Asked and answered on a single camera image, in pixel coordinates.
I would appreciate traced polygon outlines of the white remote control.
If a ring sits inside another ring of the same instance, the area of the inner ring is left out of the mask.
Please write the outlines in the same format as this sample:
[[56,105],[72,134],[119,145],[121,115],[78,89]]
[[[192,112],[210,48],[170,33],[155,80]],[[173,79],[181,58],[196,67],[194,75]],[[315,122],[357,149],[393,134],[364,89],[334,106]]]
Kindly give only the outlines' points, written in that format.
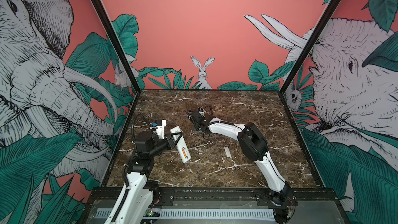
[[[172,129],[170,129],[170,132],[171,133],[176,133],[176,132],[182,132],[182,131],[181,131],[179,126],[176,126],[176,127],[172,128]],[[182,155],[182,151],[181,150],[182,150],[183,147],[185,147],[187,149],[187,152],[189,153],[189,157],[190,157],[189,160],[184,159],[184,157]],[[182,162],[184,164],[191,160],[192,157],[191,157],[190,152],[188,150],[188,146],[186,145],[186,142],[185,142],[185,140],[183,138],[183,135],[182,135],[182,138],[180,139],[180,141],[178,142],[178,144],[176,145],[176,148],[177,148],[178,153],[179,153],[179,155],[181,157],[181,160],[182,160]]]

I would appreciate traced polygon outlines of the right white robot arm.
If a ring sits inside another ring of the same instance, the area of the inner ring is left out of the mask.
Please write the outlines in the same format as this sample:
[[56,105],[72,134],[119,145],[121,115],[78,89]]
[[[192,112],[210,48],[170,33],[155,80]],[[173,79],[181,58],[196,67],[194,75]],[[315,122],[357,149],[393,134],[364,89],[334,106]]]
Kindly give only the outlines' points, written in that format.
[[247,159],[255,162],[266,179],[268,197],[273,203],[280,206],[296,206],[292,188],[276,168],[267,140],[254,123],[237,124],[224,121],[206,115],[201,108],[196,111],[187,110],[186,113],[196,131],[204,134],[220,134],[238,141],[242,153]]

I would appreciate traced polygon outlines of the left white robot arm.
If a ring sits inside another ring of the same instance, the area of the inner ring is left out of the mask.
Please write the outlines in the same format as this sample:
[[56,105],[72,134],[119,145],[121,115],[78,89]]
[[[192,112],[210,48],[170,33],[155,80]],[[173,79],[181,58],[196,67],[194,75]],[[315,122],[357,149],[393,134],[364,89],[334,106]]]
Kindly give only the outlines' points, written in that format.
[[176,132],[161,139],[152,131],[143,131],[137,136],[135,153],[122,169],[124,186],[106,220],[107,224],[139,224],[147,208],[160,201],[159,183],[148,180],[154,157],[176,147],[182,137],[182,132]]

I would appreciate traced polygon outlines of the white battery cover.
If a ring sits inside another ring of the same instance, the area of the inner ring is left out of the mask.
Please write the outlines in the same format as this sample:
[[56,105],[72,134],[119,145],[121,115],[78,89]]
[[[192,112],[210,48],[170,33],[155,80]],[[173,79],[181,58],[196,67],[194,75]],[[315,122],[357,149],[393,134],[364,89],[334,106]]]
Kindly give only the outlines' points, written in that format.
[[230,153],[229,147],[224,147],[224,151],[226,153],[226,157],[227,158],[232,158],[232,155]]

